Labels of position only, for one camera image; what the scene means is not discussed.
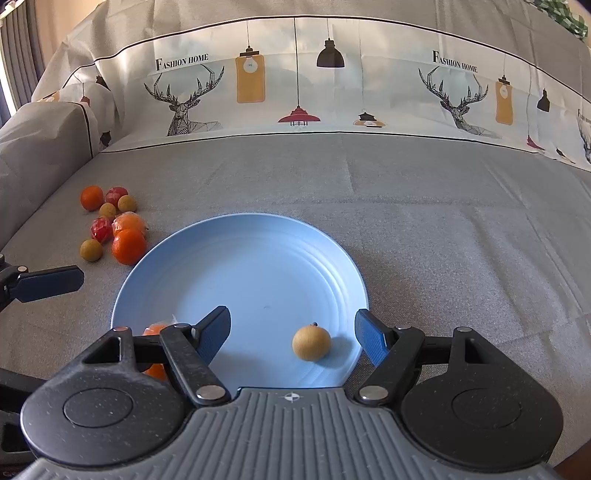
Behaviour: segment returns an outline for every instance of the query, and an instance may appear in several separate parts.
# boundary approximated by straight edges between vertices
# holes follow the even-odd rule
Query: deer illustration
[[[470,107],[468,105],[470,105],[471,103],[476,103],[476,102],[480,102],[480,101],[484,100],[484,98],[488,94],[488,85],[486,86],[486,92],[484,92],[484,94],[483,94],[482,93],[482,86],[478,82],[476,75],[474,75],[474,79],[476,80],[476,83],[478,84],[478,93],[475,96],[472,96],[472,91],[470,90],[470,86],[468,86],[468,95],[462,99],[462,101],[460,102],[460,105],[453,106],[449,101],[449,96],[443,90],[443,80],[439,84],[439,90],[437,89],[437,87],[435,86],[433,81],[431,80],[431,77],[433,77],[433,73],[438,68],[439,68],[439,66],[435,67],[433,70],[431,70],[429,72],[429,74],[427,75],[427,80],[425,80],[425,78],[423,77],[423,73],[421,72],[421,69],[418,70],[418,74],[421,76],[421,80],[423,81],[425,86],[428,88],[429,92],[437,95],[441,99],[441,106],[445,110],[447,110],[448,112],[451,113],[451,115],[453,117],[453,121],[456,124],[456,127],[458,127],[461,130],[464,130],[465,132],[468,132],[468,133],[471,133],[474,135],[484,135],[486,137],[497,137],[498,138],[498,136],[496,134],[494,134],[493,132],[491,132],[490,130],[487,130],[486,128],[482,128],[482,127],[477,127],[476,125],[470,125],[468,122],[466,122],[464,120],[464,115],[466,115],[470,111]]]
[[[583,115],[581,115],[581,109],[577,115],[577,123],[579,124],[579,134],[583,140],[583,148],[585,150],[585,158],[591,163],[591,129],[589,124],[585,121]]]
[[[213,130],[215,128],[219,128],[222,126],[220,122],[193,122],[189,120],[189,109],[197,106],[201,101],[200,97],[205,95],[207,92],[211,92],[219,81],[222,79],[223,75],[223,67],[222,71],[220,72],[219,77],[216,78],[214,72],[210,70],[205,65],[202,65],[207,71],[209,72],[209,81],[206,82],[205,88],[201,85],[199,78],[197,78],[197,86],[199,87],[196,92],[189,97],[186,102],[180,103],[178,101],[178,97],[171,95],[170,93],[170,84],[166,89],[166,95],[164,95],[160,90],[158,90],[158,82],[160,81],[160,77],[154,82],[154,91],[150,90],[149,87],[144,83],[146,90],[148,93],[153,96],[159,102],[166,102],[170,105],[170,108],[174,112],[174,117],[172,122],[170,122],[170,127],[168,127],[168,137],[172,135],[186,135],[194,131],[199,131],[205,129],[206,131]]]

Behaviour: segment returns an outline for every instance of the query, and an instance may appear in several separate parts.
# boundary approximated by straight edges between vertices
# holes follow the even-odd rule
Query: black lamp illustration
[[[550,100],[548,100],[548,92],[546,92],[546,89],[544,89],[542,98],[538,102],[538,110],[550,112]]]
[[[357,20],[357,35],[359,36],[359,65],[361,66],[361,103],[365,107],[365,85],[363,82],[363,57],[361,55],[361,31],[359,30],[359,20]],[[354,125],[368,128],[382,128],[386,124],[376,119],[373,115],[367,113],[365,108],[363,112],[359,114],[359,120],[353,122]]]
[[[320,118],[310,115],[302,107],[300,107],[300,64],[297,58],[297,30],[296,18],[294,17],[294,38],[295,38],[295,87],[297,89],[297,107],[291,113],[281,118],[277,123],[289,122],[292,127],[296,125],[308,125],[308,122],[320,122]]]
[[[326,31],[329,39],[324,42],[324,50],[318,54],[317,67],[326,69],[341,69],[345,66],[345,60],[335,47],[335,41],[330,39],[329,19],[326,18]]]
[[[558,148],[556,149],[556,153],[558,155],[560,155],[563,159],[568,160],[571,163],[576,163],[576,162],[572,161],[570,158],[568,158],[566,155],[564,155],[564,153],[562,152],[562,150],[559,150]]]

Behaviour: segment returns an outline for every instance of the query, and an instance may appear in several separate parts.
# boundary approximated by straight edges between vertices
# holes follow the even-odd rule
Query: curtain
[[[4,67],[17,108],[31,101],[44,70],[37,35],[34,0],[26,0],[12,11],[0,28]]]

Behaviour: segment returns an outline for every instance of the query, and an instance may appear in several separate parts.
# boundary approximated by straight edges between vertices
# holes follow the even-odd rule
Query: blue gripper pad
[[[209,365],[230,335],[230,311],[226,307],[217,307],[195,325],[195,331],[199,335],[195,350]]]
[[[374,321],[369,310],[360,310],[355,315],[355,336],[375,367],[382,363],[391,348],[384,339],[390,331],[379,320]]]

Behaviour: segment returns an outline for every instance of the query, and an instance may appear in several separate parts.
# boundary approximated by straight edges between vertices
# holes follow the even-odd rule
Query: green checkered fabric
[[[579,19],[573,16],[567,0],[525,0],[526,3],[535,5],[538,10],[546,12],[548,16],[570,31],[573,35],[585,40],[589,34],[589,27],[579,15]]]

